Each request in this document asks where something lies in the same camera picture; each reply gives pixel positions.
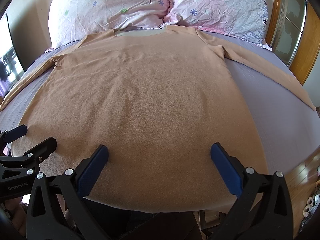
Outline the tan long-sleeve shirt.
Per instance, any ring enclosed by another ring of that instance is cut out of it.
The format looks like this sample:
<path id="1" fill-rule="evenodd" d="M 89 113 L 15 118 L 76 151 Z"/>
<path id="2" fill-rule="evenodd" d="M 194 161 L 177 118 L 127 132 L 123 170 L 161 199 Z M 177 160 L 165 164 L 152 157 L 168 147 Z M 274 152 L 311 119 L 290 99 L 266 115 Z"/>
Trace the tan long-sleeve shirt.
<path id="1" fill-rule="evenodd" d="M 101 144 L 109 160 L 90 200 L 144 212 L 228 211 L 228 192 L 210 159 L 218 142 L 243 165 L 268 171 L 265 150 L 226 59 L 289 90 L 316 111 L 307 91 L 258 54 L 189 27 L 88 35 L 22 77 L 3 111 L 52 68 L 18 125 L 11 145 L 21 156 L 48 137 L 56 151 L 41 164 L 47 176 L 75 168 Z"/>

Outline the wooden headboard with glass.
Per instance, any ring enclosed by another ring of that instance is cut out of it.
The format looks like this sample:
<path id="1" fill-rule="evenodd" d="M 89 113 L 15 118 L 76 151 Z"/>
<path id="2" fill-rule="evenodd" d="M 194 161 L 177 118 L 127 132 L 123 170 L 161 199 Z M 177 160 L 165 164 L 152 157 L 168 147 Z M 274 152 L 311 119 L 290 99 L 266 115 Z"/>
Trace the wooden headboard with glass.
<path id="1" fill-rule="evenodd" d="M 309 0 L 267 0 L 265 41 L 297 78 L 307 81 L 319 56 L 319 17 Z"/>

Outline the items on wooden floor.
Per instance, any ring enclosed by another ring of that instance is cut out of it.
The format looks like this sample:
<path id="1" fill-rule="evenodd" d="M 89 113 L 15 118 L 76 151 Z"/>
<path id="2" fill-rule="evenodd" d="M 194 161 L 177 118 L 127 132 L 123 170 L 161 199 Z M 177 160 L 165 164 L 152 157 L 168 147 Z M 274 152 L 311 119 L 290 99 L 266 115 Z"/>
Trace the items on wooden floor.
<path id="1" fill-rule="evenodd" d="M 308 222 L 311 220 L 318 205 L 319 205 L 319 167 L 317 167 L 317 180 L 315 184 L 315 190 L 306 201 L 306 206 L 304 207 L 304 210 L 303 210 L 304 218 L 300 224 L 299 231 L 298 231 L 299 233 L 306 227 Z"/>

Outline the floral pink pillow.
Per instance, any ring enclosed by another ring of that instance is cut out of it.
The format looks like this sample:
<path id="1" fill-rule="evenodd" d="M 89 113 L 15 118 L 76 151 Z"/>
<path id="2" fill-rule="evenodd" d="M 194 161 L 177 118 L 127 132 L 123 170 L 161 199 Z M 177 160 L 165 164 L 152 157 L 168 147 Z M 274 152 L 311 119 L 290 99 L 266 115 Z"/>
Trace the floral pink pillow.
<path id="1" fill-rule="evenodd" d="M 164 22 L 219 33 L 267 47 L 266 0 L 169 0 Z"/>
<path id="2" fill-rule="evenodd" d="M 168 0 L 52 0 L 48 29 L 52 48 L 107 29 L 157 29 Z"/>

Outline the left floral pink pillow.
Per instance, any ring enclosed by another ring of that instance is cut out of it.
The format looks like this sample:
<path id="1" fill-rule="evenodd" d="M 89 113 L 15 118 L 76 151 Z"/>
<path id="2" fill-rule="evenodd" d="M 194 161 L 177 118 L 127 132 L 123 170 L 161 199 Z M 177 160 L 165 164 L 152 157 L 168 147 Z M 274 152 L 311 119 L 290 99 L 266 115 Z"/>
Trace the left floral pink pillow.
<path id="1" fill-rule="evenodd" d="M 168 0 L 52 0 L 48 29 L 52 48 L 107 29 L 157 29 Z"/>

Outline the right floral pink pillow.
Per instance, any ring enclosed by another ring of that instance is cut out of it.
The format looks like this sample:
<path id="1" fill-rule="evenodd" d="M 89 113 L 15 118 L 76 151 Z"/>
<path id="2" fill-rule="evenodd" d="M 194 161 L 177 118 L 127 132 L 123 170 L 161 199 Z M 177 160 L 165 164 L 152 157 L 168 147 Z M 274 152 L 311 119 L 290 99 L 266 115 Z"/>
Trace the right floral pink pillow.
<path id="1" fill-rule="evenodd" d="M 169 0 L 164 22 L 219 33 L 267 47 L 266 0 Z"/>

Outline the window with balcony view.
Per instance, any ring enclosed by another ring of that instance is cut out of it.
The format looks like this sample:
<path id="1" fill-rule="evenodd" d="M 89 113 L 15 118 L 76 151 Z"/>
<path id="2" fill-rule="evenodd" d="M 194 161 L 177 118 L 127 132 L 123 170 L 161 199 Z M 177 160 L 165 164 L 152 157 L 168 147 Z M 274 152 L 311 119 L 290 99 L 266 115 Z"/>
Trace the window with balcony view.
<path id="1" fill-rule="evenodd" d="M 9 29 L 8 15 L 1 18 L 1 98 L 4 98 L 24 74 Z"/>

